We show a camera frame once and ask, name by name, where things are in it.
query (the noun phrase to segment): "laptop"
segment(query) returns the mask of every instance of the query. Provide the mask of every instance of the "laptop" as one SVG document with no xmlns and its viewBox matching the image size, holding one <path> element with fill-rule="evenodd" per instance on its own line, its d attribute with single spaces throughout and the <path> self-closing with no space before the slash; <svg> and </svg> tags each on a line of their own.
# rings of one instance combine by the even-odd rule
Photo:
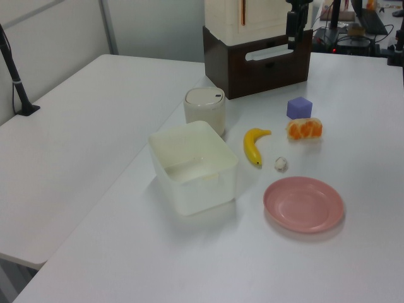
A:
<svg viewBox="0 0 404 303">
<path fill-rule="evenodd" d="M 387 35 L 388 32 L 376 11 L 363 8 L 362 0 L 351 0 L 353 10 L 365 31 L 374 35 Z"/>
</svg>

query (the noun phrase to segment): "purple foam block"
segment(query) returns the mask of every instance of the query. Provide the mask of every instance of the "purple foam block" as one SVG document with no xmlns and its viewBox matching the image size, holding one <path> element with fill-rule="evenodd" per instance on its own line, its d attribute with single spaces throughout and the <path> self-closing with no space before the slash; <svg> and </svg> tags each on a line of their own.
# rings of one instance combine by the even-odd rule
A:
<svg viewBox="0 0 404 303">
<path fill-rule="evenodd" d="M 291 119 L 310 118 L 313 103 L 303 97 L 288 101 L 286 116 Z"/>
</svg>

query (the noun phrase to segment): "white wall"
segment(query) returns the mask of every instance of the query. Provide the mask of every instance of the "white wall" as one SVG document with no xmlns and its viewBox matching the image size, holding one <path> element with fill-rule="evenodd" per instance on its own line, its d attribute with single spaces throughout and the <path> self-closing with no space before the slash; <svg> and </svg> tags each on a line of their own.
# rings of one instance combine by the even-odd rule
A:
<svg viewBox="0 0 404 303">
<path fill-rule="evenodd" d="M 0 8 L 6 1 L 10 2 L 0 0 Z M 98 0 L 61 1 L 5 32 L 31 103 L 99 55 L 109 54 Z M 0 56 L 0 125 L 13 116 L 11 88 L 8 69 Z M 19 109 L 18 96 L 16 105 Z"/>
<path fill-rule="evenodd" d="M 203 62 L 203 0 L 103 0 L 120 55 Z"/>
</svg>

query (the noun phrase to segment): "plate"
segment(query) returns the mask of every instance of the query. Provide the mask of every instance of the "plate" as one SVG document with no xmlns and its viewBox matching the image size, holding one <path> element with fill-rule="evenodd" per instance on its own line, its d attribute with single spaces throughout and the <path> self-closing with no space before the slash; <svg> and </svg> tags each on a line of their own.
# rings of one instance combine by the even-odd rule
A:
<svg viewBox="0 0 404 303">
<path fill-rule="evenodd" d="M 277 223 L 305 233 L 330 229 L 344 213 L 337 191 L 308 177 L 288 177 L 272 183 L 264 193 L 264 205 Z"/>
</svg>

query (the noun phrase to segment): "toy banana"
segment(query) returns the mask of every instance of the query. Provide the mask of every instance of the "toy banana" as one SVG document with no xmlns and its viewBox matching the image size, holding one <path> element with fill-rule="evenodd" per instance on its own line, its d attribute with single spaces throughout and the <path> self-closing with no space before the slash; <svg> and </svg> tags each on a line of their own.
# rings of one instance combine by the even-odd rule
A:
<svg viewBox="0 0 404 303">
<path fill-rule="evenodd" d="M 271 131 L 267 129 L 252 128 L 244 135 L 244 153 L 246 153 L 248 160 L 254 165 L 262 166 L 261 154 L 255 146 L 255 142 L 260 137 L 267 134 L 271 134 Z"/>
</svg>

